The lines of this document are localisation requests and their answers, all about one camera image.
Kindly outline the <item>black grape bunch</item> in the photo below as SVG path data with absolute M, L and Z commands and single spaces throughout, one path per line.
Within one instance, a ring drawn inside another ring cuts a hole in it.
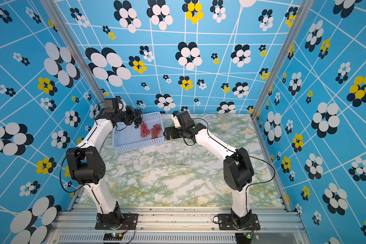
M 139 128 L 142 123 L 142 110 L 141 109 L 134 109 L 134 125 L 135 129 Z

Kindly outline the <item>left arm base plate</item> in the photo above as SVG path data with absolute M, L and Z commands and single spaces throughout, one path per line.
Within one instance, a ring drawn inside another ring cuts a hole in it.
M 97 214 L 96 230 L 135 230 L 139 214 Z

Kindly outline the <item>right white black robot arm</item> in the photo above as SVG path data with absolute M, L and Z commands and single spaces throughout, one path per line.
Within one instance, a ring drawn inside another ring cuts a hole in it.
M 247 150 L 243 147 L 234 148 L 222 142 L 199 123 L 192 127 L 168 127 L 163 132 L 167 140 L 182 138 L 197 143 L 223 163 L 223 177 L 232 190 L 231 218 L 238 229 L 248 224 L 252 211 L 249 204 L 249 184 L 254 176 L 254 168 Z

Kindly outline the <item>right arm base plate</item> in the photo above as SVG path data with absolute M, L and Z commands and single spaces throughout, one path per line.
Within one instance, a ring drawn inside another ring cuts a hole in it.
M 256 214 L 247 214 L 246 216 L 240 218 L 235 214 L 218 214 L 216 215 L 216 223 L 220 230 L 243 230 L 252 231 L 260 230 L 261 226 Z

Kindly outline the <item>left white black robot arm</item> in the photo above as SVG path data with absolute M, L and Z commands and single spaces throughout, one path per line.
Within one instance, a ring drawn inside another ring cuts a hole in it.
M 125 224 L 120 206 L 104 180 L 106 165 L 100 149 L 117 124 L 129 126 L 133 123 L 140 124 L 141 121 L 142 111 L 131 106 L 125 109 L 103 109 L 96 116 L 94 125 L 84 140 L 66 152 L 71 178 L 88 191 L 96 205 L 97 229 L 119 229 Z

